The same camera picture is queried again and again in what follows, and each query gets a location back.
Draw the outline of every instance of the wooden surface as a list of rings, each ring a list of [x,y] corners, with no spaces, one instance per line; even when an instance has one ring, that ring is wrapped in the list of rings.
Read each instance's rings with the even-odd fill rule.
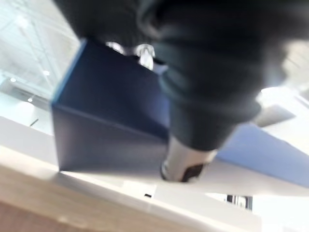
[[[195,232],[0,166],[0,232]]]

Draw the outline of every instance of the light fixture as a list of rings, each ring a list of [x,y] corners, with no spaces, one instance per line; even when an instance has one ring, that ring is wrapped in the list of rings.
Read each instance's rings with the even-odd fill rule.
[[[26,29],[29,25],[29,21],[26,17],[24,17],[23,15],[19,15],[17,16],[16,18],[16,24],[21,27],[21,28],[24,28]]]
[[[50,72],[49,72],[48,70],[43,70],[43,74],[44,74],[45,76],[49,76],[49,75],[50,75]]]

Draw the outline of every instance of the white wall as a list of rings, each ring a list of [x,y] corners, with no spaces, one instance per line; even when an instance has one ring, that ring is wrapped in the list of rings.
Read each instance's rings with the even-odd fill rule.
[[[32,128],[50,135],[53,134],[51,112],[4,93],[0,93],[0,116],[25,126],[30,126],[32,122],[39,119]]]

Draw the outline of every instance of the black object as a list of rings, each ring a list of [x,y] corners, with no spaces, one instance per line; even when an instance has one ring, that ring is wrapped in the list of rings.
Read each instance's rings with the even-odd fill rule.
[[[214,150],[256,116],[260,90],[284,80],[286,42],[308,37],[308,12],[289,1],[142,1],[140,26],[169,67],[160,83],[172,134]]]
[[[139,0],[54,0],[79,38],[124,47],[150,44],[137,26]]]

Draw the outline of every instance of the silver object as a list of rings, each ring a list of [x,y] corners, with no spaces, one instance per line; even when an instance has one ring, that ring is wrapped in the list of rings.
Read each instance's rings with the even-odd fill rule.
[[[168,155],[161,167],[162,177],[169,181],[189,182],[201,174],[216,154],[217,150],[199,151],[186,147],[171,136]]]

